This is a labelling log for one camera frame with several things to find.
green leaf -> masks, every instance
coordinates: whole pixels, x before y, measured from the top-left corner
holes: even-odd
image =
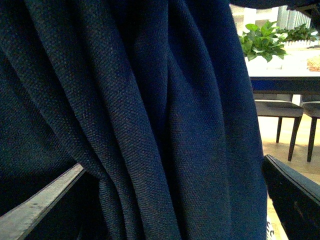
[[[257,49],[256,47],[253,47],[252,50],[255,52],[255,53],[263,53],[265,52],[266,50],[265,49]]]
[[[255,59],[257,57],[257,55],[254,54],[253,52],[249,52],[247,54],[247,57],[248,57],[248,61],[250,62],[251,60]]]
[[[270,53],[264,52],[261,56],[267,61],[270,62],[272,60],[272,55]]]
[[[247,25],[245,25],[245,28],[250,30],[250,31],[256,31],[259,27],[255,24],[249,23]]]
[[[254,31],[248,32],[248,39],[249,40],[253,41],[255,39],[255,37],[256,37],[256,34]]]

table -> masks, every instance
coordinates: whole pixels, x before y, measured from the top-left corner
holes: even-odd
[[[320,95],[320,72],[299,70],[249,71],[255,94]]]

textured cloth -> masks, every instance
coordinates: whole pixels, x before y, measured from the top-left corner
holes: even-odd
[[[1,1],[0,78],[2,214],[79,162],[106,239],[266,239],[262,144],[228,1]],[[84,239],[90,224],[74,229]]]

